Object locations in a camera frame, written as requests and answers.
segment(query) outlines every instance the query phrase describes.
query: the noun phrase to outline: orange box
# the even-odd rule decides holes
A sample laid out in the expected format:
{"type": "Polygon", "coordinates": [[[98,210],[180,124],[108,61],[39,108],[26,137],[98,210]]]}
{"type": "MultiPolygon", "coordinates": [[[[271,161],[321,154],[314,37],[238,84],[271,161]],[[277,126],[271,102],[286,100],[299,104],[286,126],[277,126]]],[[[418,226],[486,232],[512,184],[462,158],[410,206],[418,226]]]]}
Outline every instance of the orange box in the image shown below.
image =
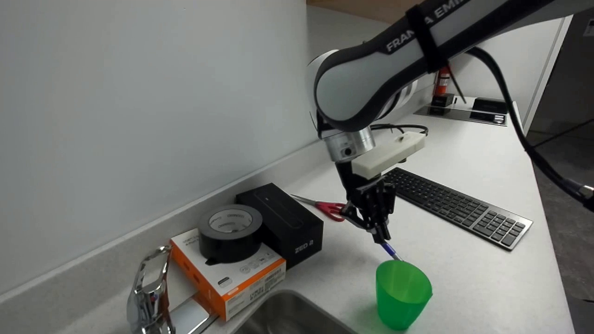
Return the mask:
{"type": "Polygon", "coordinates": [[[228,321],[273,289],[286,275],[286,260],[267,245],[234,263],[208,265],[199,249],[199,230],[171,238],[173,262],[199,289],[200,304],[228,321]]]}

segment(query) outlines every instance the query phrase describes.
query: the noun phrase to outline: faucet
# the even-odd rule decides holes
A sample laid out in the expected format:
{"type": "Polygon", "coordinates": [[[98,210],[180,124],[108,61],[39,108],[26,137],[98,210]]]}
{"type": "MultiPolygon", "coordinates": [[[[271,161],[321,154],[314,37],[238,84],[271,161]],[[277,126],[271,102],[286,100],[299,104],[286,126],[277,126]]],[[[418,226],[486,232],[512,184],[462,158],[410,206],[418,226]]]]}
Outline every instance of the faucet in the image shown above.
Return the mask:
{"type": "Polygon", "coordinates": [[[174,334],[167,297],[169,247],[143,258],[128,297],[128,321],[134,334],[174,334]]]}

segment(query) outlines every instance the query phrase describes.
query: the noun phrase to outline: metal sink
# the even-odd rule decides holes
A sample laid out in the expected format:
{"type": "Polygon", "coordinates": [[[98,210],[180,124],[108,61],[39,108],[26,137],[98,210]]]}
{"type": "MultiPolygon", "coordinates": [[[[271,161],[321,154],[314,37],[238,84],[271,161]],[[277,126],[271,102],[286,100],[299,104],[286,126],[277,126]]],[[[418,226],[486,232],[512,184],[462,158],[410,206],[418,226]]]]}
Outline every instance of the metal sink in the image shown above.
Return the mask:
{"type": "Polygon", "coordinates": [[[251,314],[236,334],[355,334],[329,312],[295,291],[278,291],[251,314]]]}

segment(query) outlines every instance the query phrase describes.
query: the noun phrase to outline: green cup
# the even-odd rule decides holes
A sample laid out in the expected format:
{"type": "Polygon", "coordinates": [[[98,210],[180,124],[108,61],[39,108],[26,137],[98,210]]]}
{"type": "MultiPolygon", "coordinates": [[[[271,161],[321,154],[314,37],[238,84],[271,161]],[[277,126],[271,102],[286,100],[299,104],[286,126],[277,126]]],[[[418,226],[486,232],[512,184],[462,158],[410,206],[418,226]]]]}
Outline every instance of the green cup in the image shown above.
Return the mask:
{"type": "Polygon", "coordinates": [[[390,260],[375,271],[377,314],[394,330],[407,330],[433,295],[427,275],[408,262],[390,260]]]}

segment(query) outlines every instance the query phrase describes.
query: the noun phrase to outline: black tape roll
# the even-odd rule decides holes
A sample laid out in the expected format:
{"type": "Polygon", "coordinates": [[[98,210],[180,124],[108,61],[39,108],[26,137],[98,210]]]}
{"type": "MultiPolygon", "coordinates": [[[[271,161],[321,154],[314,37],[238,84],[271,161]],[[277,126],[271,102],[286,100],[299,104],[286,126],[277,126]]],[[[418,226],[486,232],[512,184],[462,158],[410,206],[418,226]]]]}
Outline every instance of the black tape roll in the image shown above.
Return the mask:
{"type": "Polygon", "coordinates": [[[232,204],[213,210],[199,223],[200,254],[212,263],[232,263],[260,247],[262,215],[251,206],[232,204]]]}

